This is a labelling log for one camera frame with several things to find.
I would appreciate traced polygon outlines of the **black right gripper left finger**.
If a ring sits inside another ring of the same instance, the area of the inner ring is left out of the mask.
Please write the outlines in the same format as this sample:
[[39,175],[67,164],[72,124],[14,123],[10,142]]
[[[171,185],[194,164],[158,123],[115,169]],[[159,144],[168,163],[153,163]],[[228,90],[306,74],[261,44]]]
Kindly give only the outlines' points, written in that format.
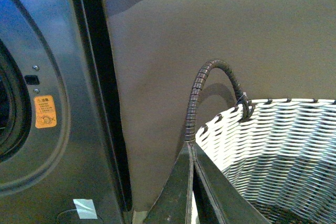
[[188,142],[176,159],[172,172],[144,223],[191,223],[194,162]]

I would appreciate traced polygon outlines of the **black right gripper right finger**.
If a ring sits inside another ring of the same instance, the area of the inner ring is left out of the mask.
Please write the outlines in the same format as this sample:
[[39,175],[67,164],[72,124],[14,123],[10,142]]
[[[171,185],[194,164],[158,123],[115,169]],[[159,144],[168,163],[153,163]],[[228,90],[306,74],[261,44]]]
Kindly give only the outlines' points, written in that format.
[[270,223],[229,182],[213,161],[193,145],[193,189],[200,223]]

